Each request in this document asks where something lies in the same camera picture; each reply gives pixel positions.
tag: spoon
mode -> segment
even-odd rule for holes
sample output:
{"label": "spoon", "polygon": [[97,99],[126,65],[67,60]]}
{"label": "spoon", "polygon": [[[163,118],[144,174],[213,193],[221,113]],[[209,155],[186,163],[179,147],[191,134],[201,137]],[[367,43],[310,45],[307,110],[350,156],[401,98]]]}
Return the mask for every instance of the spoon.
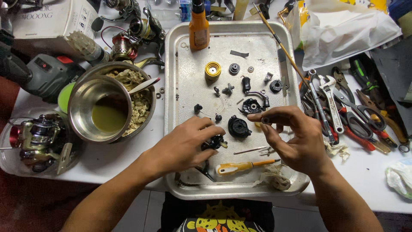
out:
{"label": "spoon", "polygon": [[160,81],[160,77],[147,80],[147,81],[141,83],[140,85],[136,86],[134,89],[130,90],[128,93],[130,95],[133,95],[135,93],[138,93],[142,90],[145,90],[145,89],[149,88],[150,86],[154,85],[158,81]]}

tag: orange screwdriver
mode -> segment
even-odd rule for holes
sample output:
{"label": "orange screwdriver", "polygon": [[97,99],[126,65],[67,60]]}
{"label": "orange screwdriver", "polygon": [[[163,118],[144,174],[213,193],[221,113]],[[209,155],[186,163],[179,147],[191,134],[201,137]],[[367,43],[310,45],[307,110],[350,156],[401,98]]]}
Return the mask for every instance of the orange screwdriver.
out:
{"label": "orange screwdriver", "polygon": [[270,159],[260,162],[244,162],[244,163],[223,163],[216,166],[216,174],[218,176],[231,175],[239,171],[252,169],[255,166],[271,164],[280,161],[281,159]]}

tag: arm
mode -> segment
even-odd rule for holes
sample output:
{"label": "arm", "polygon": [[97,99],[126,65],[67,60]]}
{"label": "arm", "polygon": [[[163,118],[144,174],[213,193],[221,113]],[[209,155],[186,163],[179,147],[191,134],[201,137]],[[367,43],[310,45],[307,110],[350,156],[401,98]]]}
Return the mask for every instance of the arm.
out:
{"label": "arm", "polygon": [[146,184],[187,170],[217,153],[200,145],[225,131],[209,118],[192,117],[177,126],[129,167],[87,196],[70,214],[62,231],[111,231]]}
{"label": "arm", "polygon": [[[269,145],[288,166],[311,178],[319,211],[329,231],[383,231],[369,206],[326,155],[318,120],[304,115],[297,107],[274,107],[262,114],[248,115],[253,122],[260,122],[263,117],[276,123],[276,129],[260,124]],[[290,126],[295,138],[283,141],[279,136],[283,126]]]}

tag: yellow package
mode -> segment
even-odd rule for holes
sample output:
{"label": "yellow package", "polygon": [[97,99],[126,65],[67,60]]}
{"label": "yellow package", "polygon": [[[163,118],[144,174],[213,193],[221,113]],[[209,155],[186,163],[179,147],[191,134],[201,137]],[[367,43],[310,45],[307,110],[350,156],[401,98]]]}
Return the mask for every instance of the yellow package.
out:
{"label": "yellow package", "polygon": [[[388,14],[386,0],[362,0],[358,2],[357,0],[339,0],[344,3],[351,5],[361,5],[370,9],[376,9]],[[292,36],[293,47],[295,51],[303,50],[303,42],[300,37],[302,26],[307,23],[310,19],[309,12],[306,7],[304,0],[297,1],[294,4],[292,11],[286,17],[286,28],[289,30]]]}

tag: cardboard box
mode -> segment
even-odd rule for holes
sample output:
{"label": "cardboard box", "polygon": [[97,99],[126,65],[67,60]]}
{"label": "cardboard box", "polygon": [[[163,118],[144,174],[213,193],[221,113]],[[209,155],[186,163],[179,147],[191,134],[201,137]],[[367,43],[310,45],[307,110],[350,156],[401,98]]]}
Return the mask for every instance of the cardboard box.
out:
{"label": "cardboard box", "polygon": [[44,0],[36,9],[23,6],[13,19],[13,48],[34,57],[39,53],[65,54],[78,57],[66,42],[66,36],[81,31],[94,39],[91,24],[97,12],[86,0]]}

